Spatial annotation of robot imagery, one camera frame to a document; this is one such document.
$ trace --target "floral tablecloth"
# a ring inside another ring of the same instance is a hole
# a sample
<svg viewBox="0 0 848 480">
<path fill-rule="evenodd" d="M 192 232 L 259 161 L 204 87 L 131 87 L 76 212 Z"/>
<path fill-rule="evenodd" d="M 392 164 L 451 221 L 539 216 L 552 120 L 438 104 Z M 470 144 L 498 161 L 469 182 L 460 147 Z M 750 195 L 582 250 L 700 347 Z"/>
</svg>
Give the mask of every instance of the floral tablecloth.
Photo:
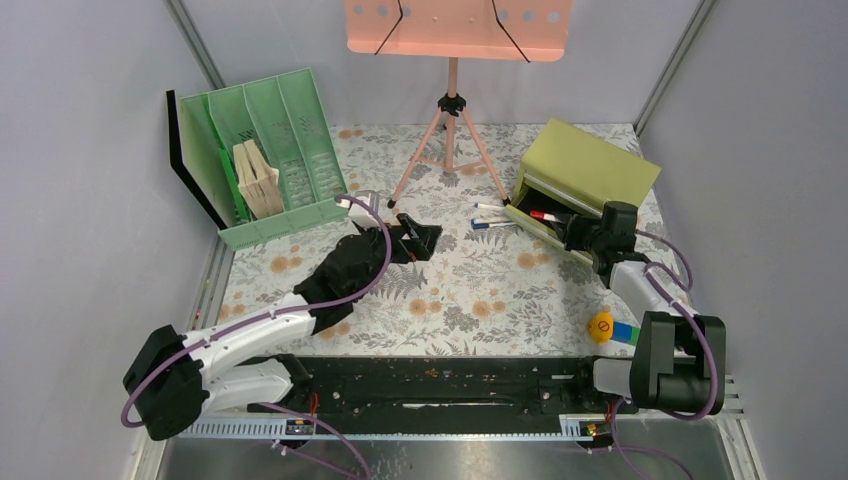
<svg viewBox="0 0 848 480">
<path fill-rule="evenodd" d="M 629 124 L 577 125 L 620 148 L 641 155 Z M 515 184 L 521 155 L 542 125 L 478 127 L 508 190 Z M 378 288 L 356 304 L 354 313 L 320 334 L 279 345 L 272 352 L 300 355 L 623 355 L 632 347 L 596 345 L 587 322 L 602 309 L 617 321 L 636 324 L 624 303 L 591 269 L 517 226 L 473 231 L 481 216 L 474 202 L 498 204 L 485 167 L 448 174 L 419 164 L 394 211 L 386 207 L 425 132 L 425 126 L 335 127 L 342 172 L 351 192 L 380 192 L 381 215 L 409 213 L 424 224 L 444 227 L 429 262 L 392 265 Z M 441 158 L 445 134 L 425 150 Z M 479 153 L 462 126 L 456 164 Z M 654 193 L 639 209 L 639 227 L 665 235 Z M 264 308 L 300 283 L 344 235 L 349 222 L 334 222 L 236 253 L 219 323 Z M 675 266 L 663 245 L 640 239 L 638 248 Z"/>
</svg>

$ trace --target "box lid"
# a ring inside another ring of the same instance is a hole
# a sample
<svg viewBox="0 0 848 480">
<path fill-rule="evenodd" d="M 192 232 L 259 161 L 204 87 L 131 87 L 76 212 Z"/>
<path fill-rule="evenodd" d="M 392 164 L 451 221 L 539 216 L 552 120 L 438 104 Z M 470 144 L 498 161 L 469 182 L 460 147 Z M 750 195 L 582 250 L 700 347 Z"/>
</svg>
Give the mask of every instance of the box lid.
<svg viewBox="0 0 848 480">
<path fill-rule="evenodd" d="M 527 149 L 522 168 L 599 210 L 610 200 L 641 205 L 661 170 L 557 118 Z"/>
</svg>

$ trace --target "green organizer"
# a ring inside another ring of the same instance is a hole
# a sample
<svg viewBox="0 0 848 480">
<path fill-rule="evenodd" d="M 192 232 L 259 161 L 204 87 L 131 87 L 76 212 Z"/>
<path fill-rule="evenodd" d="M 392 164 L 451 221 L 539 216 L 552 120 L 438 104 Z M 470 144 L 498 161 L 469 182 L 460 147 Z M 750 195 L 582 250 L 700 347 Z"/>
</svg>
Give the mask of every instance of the green organizer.
<svg viewBox="0 0 848 480">
<path fill-rule="evenodd" d="M 182 154 L 202 155 L 186 163 L 196 171 L 207 170 L 206 176 L 218 171 L 213 177 L 219 180 L 208 182 L 203 193 L 218 200 L 212 203 L 228 227 L 219 235 L 231 248 L 247 248 L 347 216 L 334 201 L 336 195 L 347 193 L 347 186 L 311 70 L 186 97 L 179 103 L 182 144 L 192 146 L 183 148 Z M 268 163 L 280 170 L 283 213 L 253 219 L 229 181 L 233 145 L 247 140 L 254 140 Z M 211 151 L 219 155 L 210 155 Z"/>
</svg>

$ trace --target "white wall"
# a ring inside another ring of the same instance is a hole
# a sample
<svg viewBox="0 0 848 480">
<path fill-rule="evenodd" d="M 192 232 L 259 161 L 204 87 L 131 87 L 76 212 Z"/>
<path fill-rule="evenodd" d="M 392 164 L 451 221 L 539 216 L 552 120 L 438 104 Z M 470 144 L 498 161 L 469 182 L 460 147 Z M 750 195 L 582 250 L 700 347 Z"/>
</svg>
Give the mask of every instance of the white wall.
<svg viewBox="0 0 848 480">
<path fill-rule="evenodd" d="M 334 124 L 426 124 L 447 90 L 445 59 L 348 50 L 341 0 L 184 3 L 228 85 L 312 67 Z M 480 123 L 633 122 L 698 3 L 575 0 L 563 59 L 463 60 L 459 92 Z"/>
<path fill-rule="evenodd" d="M 723 1 L 643 135 L 769 479 L 848 478 L 848 3 Z"/>
<path fill-rule="evenodd" d="M 161 1 L 0 4 L 0 478 L 119 478 L 121 379 L 184 328 L 215 228 L 164 92 L 208 90 Z"/>
</svg>

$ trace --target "pink music stand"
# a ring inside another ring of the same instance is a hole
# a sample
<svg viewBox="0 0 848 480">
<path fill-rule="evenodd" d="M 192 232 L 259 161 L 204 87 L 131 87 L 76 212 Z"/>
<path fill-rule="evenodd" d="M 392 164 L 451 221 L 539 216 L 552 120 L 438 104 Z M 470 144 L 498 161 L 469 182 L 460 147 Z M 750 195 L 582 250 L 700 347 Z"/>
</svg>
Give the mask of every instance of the pink music stand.
<svg viewBox="0 0 848 480">
<path fill-rule="evenodd" d="M 465 100 L 457 94 L 459 58 L 552 62 L 568 41 L 572 0 L 345 0 L 348 48 L 357 53 L 448 57 L 448 91 L 412 156 L 389 208 L 394 207 L 415 165 L 425 162 L 455 172 L 485 165 L 504 205 L 509 196 L 477 134 Z M 447 138 L 443 161 L 421 158 L 442 113 Z M 456 118 L 462 115 L 481 160 L 453 164 Z"/>
</svg>

